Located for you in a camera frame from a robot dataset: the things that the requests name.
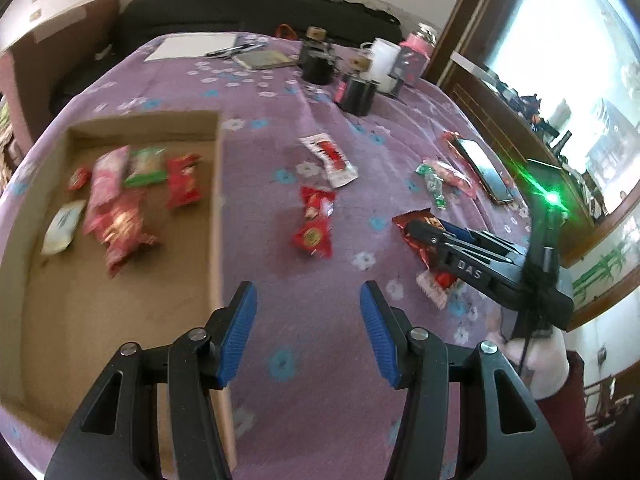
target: small white packet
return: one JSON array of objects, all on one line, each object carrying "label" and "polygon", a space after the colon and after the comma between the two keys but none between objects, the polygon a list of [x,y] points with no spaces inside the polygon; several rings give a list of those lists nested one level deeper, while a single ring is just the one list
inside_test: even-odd
[{"label": "small white packet", "polygon": [[64,251],[74,238],[76,227],[86,200],[75,200],[63,205],[49,224],[40,254],[51,256]]},{"label": "small white packet", "polygon": [[341,187],[358,177],[358,170],[328,134],[302,137],[300,142],[324,163],[324,172],[332,187]]}]

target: silver bolt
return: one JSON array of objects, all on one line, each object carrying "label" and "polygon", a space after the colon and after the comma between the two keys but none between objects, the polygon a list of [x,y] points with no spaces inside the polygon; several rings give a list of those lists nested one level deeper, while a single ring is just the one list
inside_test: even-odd
[{"label": "silver bolt", "polygon": [[189,332],[189,339],[192,341],[202,341],[207,336],[207,331],[203,328],[194,328]]},{"label": "silver bolt", "polygon": [[491,341],[482,341],[480,343],[480,351],[484,354],[495,354],[498,347]]},{"label": "silver bolt", "polygon": [[137,351],[138,345],[136,345],[135,343],[124,343],[124,345],[120,347],[120,353],[122,355],[133,355]]},{"label": "silver bolt", "polygon": [[420,327],[412,328],[410,333],[411,337],[416,341],[424,341],[429,337],[429,332]]}]

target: smartphone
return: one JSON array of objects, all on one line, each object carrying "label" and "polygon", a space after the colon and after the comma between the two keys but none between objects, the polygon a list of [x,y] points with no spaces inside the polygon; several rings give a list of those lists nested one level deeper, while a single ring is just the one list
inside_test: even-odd
[{"label": "smartphone", "polygon": [[504,185],[500,175],[495,170],[486,153],[474,140],[456,138],[454,141],[460,154],[471,164],[480,180],[484,184],[489,197],[498,204],[506,204],[513,201],[513,196]]}]

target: white paper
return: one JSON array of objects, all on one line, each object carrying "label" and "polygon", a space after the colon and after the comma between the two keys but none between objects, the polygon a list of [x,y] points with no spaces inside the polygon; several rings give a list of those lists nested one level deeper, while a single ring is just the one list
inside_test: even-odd
[{"label": "white paper", "polygon": [[176,57],[203,57],[207,52],[231,48],[236,44],[237,34],[225,32],[190,32],[164,38],[155,52],[145,61],[174,59]]}]

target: cardboard box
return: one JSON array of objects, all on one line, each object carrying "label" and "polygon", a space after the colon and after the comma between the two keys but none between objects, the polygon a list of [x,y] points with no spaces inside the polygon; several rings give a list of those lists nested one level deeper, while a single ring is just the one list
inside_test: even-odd
[{"label": "cardboard box", "polygon": [[[61,205],[88,198],[89,186],[68,192],[80,166],[119,146],[159,146],[166,156],[199,153],[203,199],[169,211],[168,186],[146,188],[145,230],[162,245],[135,256],[114,278],[104,247],[78,226],[71,246],[41,256],[44,233]],[[12,228],[0,266],[0,402],[37,434],[54,441],[120,345],[172,343],[203,326],[222,306],[220,185],[222,139],[218,114],[155,112],[103,118],[70,127],[38,167]],[[158,387],[162,472],[173,476],[166,386]],[[229,465],[236,450],[229,393],[212,392]]]}]

